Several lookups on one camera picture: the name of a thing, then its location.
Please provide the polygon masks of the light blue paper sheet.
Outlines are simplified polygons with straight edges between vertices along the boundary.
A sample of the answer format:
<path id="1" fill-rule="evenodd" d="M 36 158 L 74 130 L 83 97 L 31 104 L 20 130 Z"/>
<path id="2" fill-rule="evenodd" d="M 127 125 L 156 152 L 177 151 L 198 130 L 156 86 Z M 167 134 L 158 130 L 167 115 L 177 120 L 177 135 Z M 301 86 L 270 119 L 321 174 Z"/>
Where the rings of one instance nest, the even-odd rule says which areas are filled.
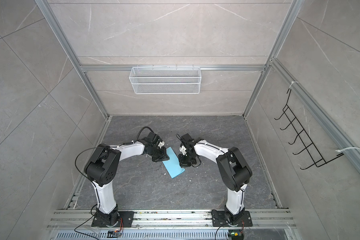
<path id="1" fill-rule="evenodd" d="M 169 175 L 173 179 L 178 175 L 182 174 L 185 169 L 180 167 L 178 156 L 175 154 L 171 147 L 167 148 L 167 155 L 169 157 L 169 160 L 163 161 L 163 163 Z"/>

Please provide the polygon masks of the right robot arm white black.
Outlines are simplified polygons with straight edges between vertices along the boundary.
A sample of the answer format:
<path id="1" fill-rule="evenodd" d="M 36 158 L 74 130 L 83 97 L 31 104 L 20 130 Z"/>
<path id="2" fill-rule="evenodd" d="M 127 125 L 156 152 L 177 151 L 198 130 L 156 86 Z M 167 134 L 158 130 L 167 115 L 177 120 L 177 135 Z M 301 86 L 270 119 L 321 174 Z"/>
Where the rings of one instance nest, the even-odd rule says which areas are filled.
<path id="1" fill-rule="evenodd" d="M 238 220 L 245 211 L 244 196 L 253 172 L 240 150 L 222 148 L 203 139 L 182 140 L 178 155 L 181 168 L 198 167 L 200 157 L 216 163 L 228 189 L 225 215 L 229 222 Z"/>

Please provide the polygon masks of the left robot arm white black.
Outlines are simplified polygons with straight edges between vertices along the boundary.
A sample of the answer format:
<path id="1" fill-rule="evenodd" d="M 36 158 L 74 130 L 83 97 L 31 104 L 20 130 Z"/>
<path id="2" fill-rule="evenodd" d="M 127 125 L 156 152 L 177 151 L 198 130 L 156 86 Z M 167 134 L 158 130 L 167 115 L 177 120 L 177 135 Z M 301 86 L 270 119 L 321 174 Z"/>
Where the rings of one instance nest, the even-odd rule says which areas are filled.
<path id="1" fill-rule="evenodd" d="M 95 148 L 84 172 L 94 186 L 98 211 L 104 216 L 108 217 L 117 211 L 113 180 L 119 162 L 139 155 L 148 155 L 153 162 L 163 162 L 170 159 L 167 155 L 165 142 L 161 140 L 155 143 L 140 140 L 118 146 L 100 144 Z"/>

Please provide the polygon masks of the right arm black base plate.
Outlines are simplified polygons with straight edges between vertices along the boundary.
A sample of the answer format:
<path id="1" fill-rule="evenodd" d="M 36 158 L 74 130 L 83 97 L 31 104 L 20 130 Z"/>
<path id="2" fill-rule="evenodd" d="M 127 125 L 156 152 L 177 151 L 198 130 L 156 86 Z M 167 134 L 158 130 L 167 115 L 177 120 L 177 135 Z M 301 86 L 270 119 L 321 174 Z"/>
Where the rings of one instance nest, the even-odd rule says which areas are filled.
<path id="1" fill-rule="evenodd" d="M 238 214 L 233 215 L 230 211 L 211 211 L 212 222 L 214 227 L 221 226 L 241 226 L 252 227 L 252 217 L 249 211 L 242 210 Z"/>

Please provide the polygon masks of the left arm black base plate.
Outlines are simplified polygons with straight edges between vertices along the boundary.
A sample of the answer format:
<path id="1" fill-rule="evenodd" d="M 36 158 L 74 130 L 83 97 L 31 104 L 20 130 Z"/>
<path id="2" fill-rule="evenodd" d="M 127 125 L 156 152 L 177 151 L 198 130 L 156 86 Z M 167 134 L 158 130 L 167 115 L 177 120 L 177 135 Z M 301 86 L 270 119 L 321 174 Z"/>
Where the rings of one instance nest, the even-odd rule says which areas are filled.
<path id="1" fill-rule="evenodd" d="M 97 211 L 94 215 L 91 227 L 117 228 L 123 224 L 124 228 L 130 228 L 132 226 L 134 214 L 135 212 L 133 211 L 113 211 L 109 214 Z"/>

